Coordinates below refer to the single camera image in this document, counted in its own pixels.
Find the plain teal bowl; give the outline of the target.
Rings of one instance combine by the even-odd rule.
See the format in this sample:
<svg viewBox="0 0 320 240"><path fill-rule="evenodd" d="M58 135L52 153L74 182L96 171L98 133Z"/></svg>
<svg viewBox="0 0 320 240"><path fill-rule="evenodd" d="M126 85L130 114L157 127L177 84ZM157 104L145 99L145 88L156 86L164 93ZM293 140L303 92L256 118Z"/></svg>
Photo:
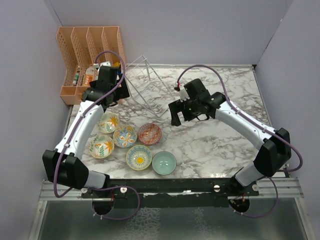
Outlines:
<svg viewBox="0 0 320 240"><path fill-rule="evenodd" d="M160 151L156 153L152 159L153 170L162 176L169 175L174 172L177 166L176 157L168 151Z"/></svg>

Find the red patterned bowl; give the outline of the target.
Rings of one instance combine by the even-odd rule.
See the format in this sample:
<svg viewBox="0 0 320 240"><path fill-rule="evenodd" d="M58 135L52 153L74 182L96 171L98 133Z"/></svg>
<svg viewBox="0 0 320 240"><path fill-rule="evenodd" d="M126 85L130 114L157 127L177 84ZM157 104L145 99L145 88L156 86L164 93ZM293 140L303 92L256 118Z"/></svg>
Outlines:
<svg viewBox="0 0 320 240"><path fill-rule="evenodd" d="M161 128L154 123L146 123L138 130L138 139L145 145L154 145L160 141L162 137Z"/></svg>

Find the yellow blue sun bowl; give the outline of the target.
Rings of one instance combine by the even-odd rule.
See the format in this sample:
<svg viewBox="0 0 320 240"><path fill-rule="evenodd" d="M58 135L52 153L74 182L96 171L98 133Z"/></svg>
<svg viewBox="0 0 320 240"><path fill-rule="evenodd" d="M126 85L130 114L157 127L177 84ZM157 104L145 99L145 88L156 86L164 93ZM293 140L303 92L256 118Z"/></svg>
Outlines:
<svg viewBox="0 0 320 240"><path fill-rule="evenodd" d="M152 163L152 159L151 150L144 145L135 145L126 154L127 165L135 171L147 169Z"/></svg>

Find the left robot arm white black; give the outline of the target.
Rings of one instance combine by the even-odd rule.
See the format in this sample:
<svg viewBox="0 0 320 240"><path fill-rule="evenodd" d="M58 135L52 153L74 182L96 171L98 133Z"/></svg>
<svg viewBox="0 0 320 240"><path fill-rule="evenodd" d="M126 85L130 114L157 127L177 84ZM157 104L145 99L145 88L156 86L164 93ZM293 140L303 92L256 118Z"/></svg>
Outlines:
<svg viewBox="0 0 320 240"><path fill-rule="evenodd" d="M50 182L78 190L93 188L101 198L110 193L109 175L89 170L81 158L93 128L106 109L130 96L124 75L119 71L119 67L99 67L97 80L90 82L82 93L71 127L53 150L43 153L42 161Z"/></svg>

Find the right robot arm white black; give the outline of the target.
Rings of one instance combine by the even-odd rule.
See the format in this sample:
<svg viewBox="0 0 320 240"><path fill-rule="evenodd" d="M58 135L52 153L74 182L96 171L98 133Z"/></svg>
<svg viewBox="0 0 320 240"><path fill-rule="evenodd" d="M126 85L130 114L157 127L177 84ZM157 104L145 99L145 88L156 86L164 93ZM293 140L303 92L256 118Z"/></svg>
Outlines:
<svg viewBox="0 0 320 240"><path fill-rule="evenodd" d="M180 98L168 107L173 126L181 125L179 113L185 121L205 115L207 119L213 118L227 124L258 150L254 161L235 173L229 184L230 191L240 196L247 191L248 185L263 177L272 177L291 158L291 148L288 146L290 134L284 128L276 130L267 126L230 105L223 93L210 94L197 78L185 84L180 90Z"/></svg>

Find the blue orange ornate bowl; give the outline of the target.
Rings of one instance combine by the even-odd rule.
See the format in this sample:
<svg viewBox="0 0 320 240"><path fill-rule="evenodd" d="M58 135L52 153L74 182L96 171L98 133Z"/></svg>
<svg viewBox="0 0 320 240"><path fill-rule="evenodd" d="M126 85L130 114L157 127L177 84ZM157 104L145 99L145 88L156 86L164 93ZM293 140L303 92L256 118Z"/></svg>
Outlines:
<svg viewBox="0 0 320 240"><path fill-rule="evenodd" d="M136 142L138 134L133 126L123 125L114 131L112 138L116 146L128 148Z"/></svg>

